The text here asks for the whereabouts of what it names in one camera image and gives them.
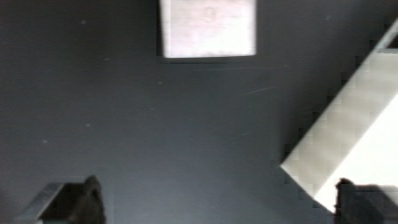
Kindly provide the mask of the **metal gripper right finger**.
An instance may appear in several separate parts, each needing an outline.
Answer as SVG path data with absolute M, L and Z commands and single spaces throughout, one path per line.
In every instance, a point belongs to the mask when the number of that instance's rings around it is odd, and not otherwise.
M 334 224 L 398 224 L 398 187 L 357 185 L 347 178 L 336 184 Z

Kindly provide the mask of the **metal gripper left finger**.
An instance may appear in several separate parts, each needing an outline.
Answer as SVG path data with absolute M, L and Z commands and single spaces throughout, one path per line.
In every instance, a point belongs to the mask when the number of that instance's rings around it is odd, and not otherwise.
M 101 184 L 94 175 L 82 182 L 50 183 L 14 224 L 107 224 Z

